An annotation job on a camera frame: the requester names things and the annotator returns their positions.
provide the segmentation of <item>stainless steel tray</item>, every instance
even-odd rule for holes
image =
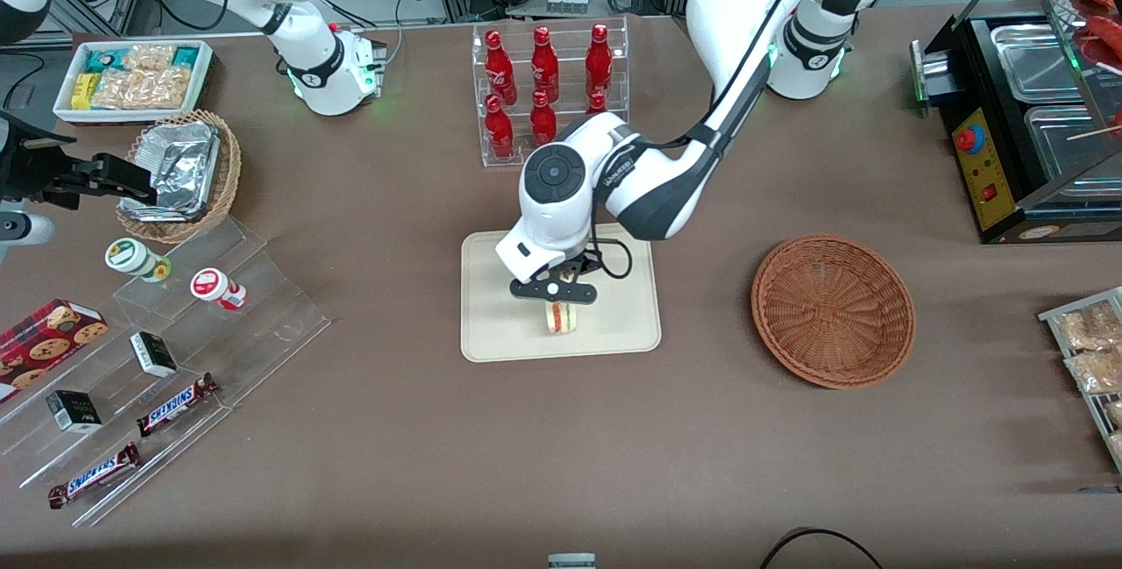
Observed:
[[[1049,178],[1089,166],[1102,153],[1102,135],[1067,141],[1072,135],[1094,130],[1087,107],[1033,107],[1024,114],[1024,126]],[[1063,194],[1073,198],[1122,199],[1122,153],[1114,154],[1086,176],[1075,178]]]
[[[1049,25],[994,27],[990,38],[1019,101],[1028,104],[1083,101]]]

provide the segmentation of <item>table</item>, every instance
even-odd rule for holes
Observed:
[[[233,214],[338,321],[96,527],[0,461],[0,563],[742,568],[819,525],[886,567],[1116,565],[1122,499],[1075,494],[1116,477],[1034,313],[1120,284],[1119,248],[977,245],[938,118],[909,109],[908,43],[948,15],[867,10],[826,94],[762,98],[692,222],[654,245],[656,350],[498,365],[459,352],[460,242],[518,214],[517,173],[479,164],[470,27],[408,30],[385,97],[341,118],[292,97],[265,38],[212,38],[205,102],[245,153]],[[677,137],[709,81],[677,22],[631,26],[634,127]],[[62,130],[75,154],[137,132]],[[0,325],[110,297],[111,208],[43,209],[58,238],[8,254]],[[916,348],[881,386],[804,384],[753,329],[756,265],[818,230],[912,293]],[[828,540],[788,553],[863,566]]]

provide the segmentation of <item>yellow control panel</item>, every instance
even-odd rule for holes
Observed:
[[[990,229],[1012,214],[1015,205],[982,110],[971,113],[950,135],[950,139],[955,143],[958,163],[963,167],[974,215],[983,230]]]

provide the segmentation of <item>beige tray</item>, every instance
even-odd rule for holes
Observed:
[[[577,330],[565,334],[550,334],[545,302],[511,296],[511,273],[495,254],[495,245],[506,232],[494,230],[466,238],[460,256],[460,350],[465,358],[516,361],[655,349],[662,340],[662,325],[651,244],[635,240],[616,222],[596,230],[603,238],[627,242],[635,265],[622,281],[601,272],[581,277],[596,286],[599,297],[595,304],[578,306]],[[617,246],[604,247],[604,257],[614,272],[627,266],[627,257]]]

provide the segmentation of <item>skewer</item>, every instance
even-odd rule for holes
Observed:
[[[1067,138],[1067,141],[1082,140],[1082,138],[1089,138],[1092,135],[1110,134],[1114,130],[1122,130],[1122,125],[1107,126],[1105,129],[1089,130],[1089,132],[1086,134],[1072,135],[1072,137]]]

